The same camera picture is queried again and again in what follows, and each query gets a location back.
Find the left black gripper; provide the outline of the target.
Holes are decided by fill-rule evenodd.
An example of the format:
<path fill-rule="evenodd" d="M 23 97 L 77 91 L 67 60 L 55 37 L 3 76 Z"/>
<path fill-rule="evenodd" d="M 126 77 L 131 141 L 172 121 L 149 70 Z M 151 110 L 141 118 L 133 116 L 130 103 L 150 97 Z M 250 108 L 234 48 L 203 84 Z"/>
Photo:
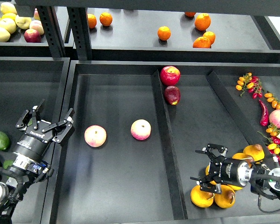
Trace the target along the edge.
<path fill-rule="evenodd" d="M 40 163 L 43 160 L 51 141 L 64 146 L 74 133 L 73 108 L 70 108 L 63 120 L 51 124 L 41 120 L 41 112 L 45 99 L 31 110 L 25 110 L 15 127 L 24 132 L 13 148 L 14 154 L 21 154 L 30 160 Z"/>

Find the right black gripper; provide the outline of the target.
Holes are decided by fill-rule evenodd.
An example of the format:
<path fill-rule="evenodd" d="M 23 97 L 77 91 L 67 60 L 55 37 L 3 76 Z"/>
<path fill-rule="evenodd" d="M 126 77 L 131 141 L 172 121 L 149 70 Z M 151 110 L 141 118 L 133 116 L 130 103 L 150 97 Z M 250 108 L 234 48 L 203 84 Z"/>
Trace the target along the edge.
<path fill-rule="evenodd" d="M 233 158 L 226 158 L 228 149 L 225 146 L 209 143 L 207 147 L 196 150 L 198 154 L 205 154 L 210 159 L 209 175 L 204 177 L 190 177 L 200 186 L 201 191 L 221 194 L 221 184 L 244 187 L 247 184 L 245 173 L 247 162 Z"/>

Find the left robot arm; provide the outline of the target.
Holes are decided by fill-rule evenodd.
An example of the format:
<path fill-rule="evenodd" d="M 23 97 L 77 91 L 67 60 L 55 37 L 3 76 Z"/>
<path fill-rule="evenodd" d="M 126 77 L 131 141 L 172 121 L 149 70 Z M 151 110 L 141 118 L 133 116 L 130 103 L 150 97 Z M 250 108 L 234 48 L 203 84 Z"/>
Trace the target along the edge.
<path fill-rule="evenodd" d="M 41 111 L 41 103 L 25 110 L 15 125 L 23 135 L 13 149 L 13 163 L 0 167 L 0 224 L 12 223 L 15 207 L 31 185 L 53 175 L 54 169 L 43 158 L 52 142 L 63 146 L 75 130 L 73 108 L 56 123 L 43 120 Z"/>

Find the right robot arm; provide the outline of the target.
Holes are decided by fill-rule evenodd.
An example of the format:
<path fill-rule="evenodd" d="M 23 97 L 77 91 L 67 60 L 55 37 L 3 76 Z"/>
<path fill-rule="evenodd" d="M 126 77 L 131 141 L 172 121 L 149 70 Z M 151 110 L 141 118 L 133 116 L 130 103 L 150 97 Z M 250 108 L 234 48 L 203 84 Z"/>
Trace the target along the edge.
<path fill-rule="evenodd" d="M 258 207 L 262 198 L 280 201 L 280 165 L 276 155 L 265 155 L 255 161 L 251 155 L 243 158 L 226 157 L 228 149 L 222 145 L 208 144 L 198 154 L 208 156 L 208 173 L 192 179 L 196 186 L 190 198 L 194 205 L 208 208 L 213 203 L 223 209 L 235 203 L 233 187 L 244 188 L 250 184 L 250 191 L 258 195 Z"/>

